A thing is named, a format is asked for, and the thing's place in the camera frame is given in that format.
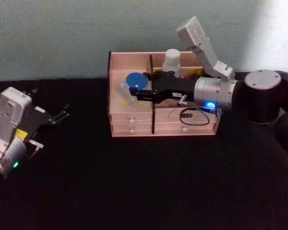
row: blue bottle cap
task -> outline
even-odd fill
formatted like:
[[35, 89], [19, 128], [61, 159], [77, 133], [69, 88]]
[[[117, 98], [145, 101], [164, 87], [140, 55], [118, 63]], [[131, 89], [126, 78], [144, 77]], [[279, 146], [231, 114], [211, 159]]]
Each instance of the blue bottle cap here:
[[129, 87], [144, 90], [148, 87], [148, 78], [142, 73], [130, 73], [126, 78]]

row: white bottle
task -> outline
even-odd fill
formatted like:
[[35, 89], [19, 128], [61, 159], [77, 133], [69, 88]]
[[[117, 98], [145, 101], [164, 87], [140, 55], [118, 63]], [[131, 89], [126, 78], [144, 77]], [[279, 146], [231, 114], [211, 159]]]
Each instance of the white bottle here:
[[165, 61], [163, 63], [162, 71], [174, 71], [175, 77], [180, 78], [180, 52], [176, 49], [169, 49], [165, 53]]

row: black cable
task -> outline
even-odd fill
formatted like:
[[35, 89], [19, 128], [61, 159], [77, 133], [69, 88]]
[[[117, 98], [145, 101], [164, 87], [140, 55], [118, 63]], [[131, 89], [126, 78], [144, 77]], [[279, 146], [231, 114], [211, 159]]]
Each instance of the black cable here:
[[[183, 120], [182, 120], [182, 115], [183, 115], [183, 113], [184, 112], [186, 112], [186, 111], [196, 111], [196, 110], [198, 110], [199, 112], [201, 112], [206, 118], [207, 118], [207, 122], [206, 123], [203, 123], [203, 124], [190, 124], [190, 123], [186, 123], [186, 122], [184, 122]], [[180, 122], [182, 122], [183, 124], [185, 124], [185, 125], [188, 125], [188, 126], [206, 126], [206, 125], [208, 125], [208, 124], [210, 124], [210, 119], [209, 119], [209, 117], [207, 116], [207, 114], [205, 114], [205, 112], [203, 111], [203, 110], [201, 110], [199, 107], [196, 107], [196, 106], [192, 106], [192, 108], [186, 108], [186, 109], [184, 109], [184, 110], [182, 110], [182, 112], [179, 114], [179, 120], [180, 120]]]

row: black tablecloth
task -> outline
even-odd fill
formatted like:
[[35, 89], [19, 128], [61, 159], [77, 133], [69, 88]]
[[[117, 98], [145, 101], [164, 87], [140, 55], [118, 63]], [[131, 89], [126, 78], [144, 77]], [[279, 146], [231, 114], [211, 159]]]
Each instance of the black tablecloth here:
[[72, 116], [0, 185], [0, 229], [288, 229], [288, 154], [270, 126], [227, 112], [216, 136], [111, 138], [105, 79], [8, 86], [38, 87], [34, 104], [68, 102]]

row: wooden compartment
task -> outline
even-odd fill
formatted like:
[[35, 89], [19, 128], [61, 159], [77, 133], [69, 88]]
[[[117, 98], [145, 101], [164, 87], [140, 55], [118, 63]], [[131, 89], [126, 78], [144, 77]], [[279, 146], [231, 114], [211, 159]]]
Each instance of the wooden compartment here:
[[[130, 101], [122, 93], [120, 84], [132, 72], [154, 72], [162, 70], [165, 52], [111, 52], [109, 55], [109, 119], [113, 137], [142, 136], [184, 136], [215, 135], [219, 119], [208, 114], [210, 124], [206, 126], [187, 126], [180, 122], [179, 114], [184, 109], [177, 107], [177, 100], [168, 99], [160, 104]], [[190, 78], [193, 74], [201, 76], [204, 71], [192, 52], [181, 52], [181, 76]], [[205, 116], [199, 111], [188, 111], [192, 118], [187, 123], [204, 123]]]

